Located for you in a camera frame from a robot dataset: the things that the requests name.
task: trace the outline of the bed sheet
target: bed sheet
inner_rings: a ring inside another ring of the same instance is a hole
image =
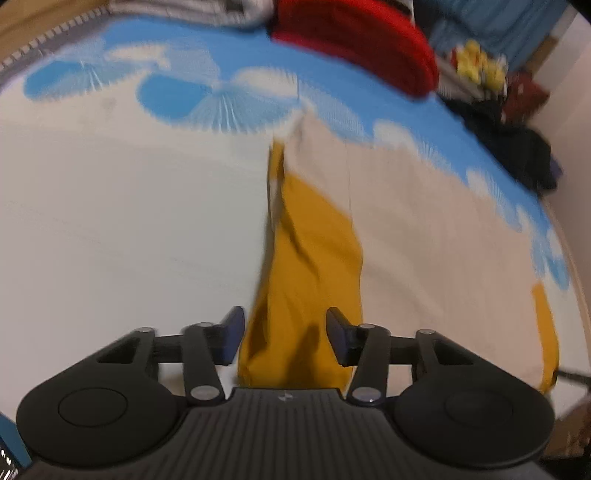
[[[176,333],[250,308],[265,255],[268,146],[306,109],[346,140],[416,148],[493,198],[531,238],[561,366],[591,371],[543,208],[434,95],[411,100],[263,31],[125,17],[2,78],[0,309],[10,326],[0,351],[22,365],[0,393],[9,415],[36,383],[138,325]],[[24,355],[18,339],[32,326],[34,354]],[[69,349],[50,360],[56,348],[44,339],[56,336]],[[233,372],[224,378],[230,386]],[[582,394],[558,385],[557,411]]]

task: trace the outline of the yellow toy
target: yellow toy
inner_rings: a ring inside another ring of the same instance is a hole
[[[500,92],[505,86],[506,60],[504,57],[489,59],[476,40],[468,40],[455,50],[457,74],[476,85],[483,84],[492,92]]]

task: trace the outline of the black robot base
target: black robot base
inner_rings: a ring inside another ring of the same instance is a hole
[[[327,334],[338,390],[235,388],[229,365],[243,310],[158,337],[139,328],[34,388],[17,412],[34,461],[22,480],[550,479],[536,460],[554,414],[535,389],[433,330],[390,337],[337,309]],[[181,362],[185,396],[158,383]],[[413,384],[386,397],[388,365]]]

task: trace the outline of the red cushion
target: red cushion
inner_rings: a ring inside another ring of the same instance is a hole
[[[380,0],[280,0],[272,38],[349,60],[412,96],[437,88],[423,33]]]
[[[509,93],[503,113],[508,123],[525,122],[550,97],[550,93],[534,82],[529,73],[510,74],[507,77],[507,86]]]

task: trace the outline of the yellow cloth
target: yellow cloth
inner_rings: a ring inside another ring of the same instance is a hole
[[[544,373],[538,389],[542,393],[546,393],[556,383],[559,360],[558,337],[554,330],[554,320],[544,286],[541,283],[535,284],[531,293],[535,301],[538,332],[540,334],[540,341],[542,342],[542,355],[544,356]]]
[[[282,159],[283,145],[275,144],[270,184],[281,180]],[[274,257],[250,315],[239,376],[249,387],[344,389],[350,369],[336,362],[326,310],[339,306],[361,322],[361,247],[350,218],[296,175],[285,172],[281,197]]]

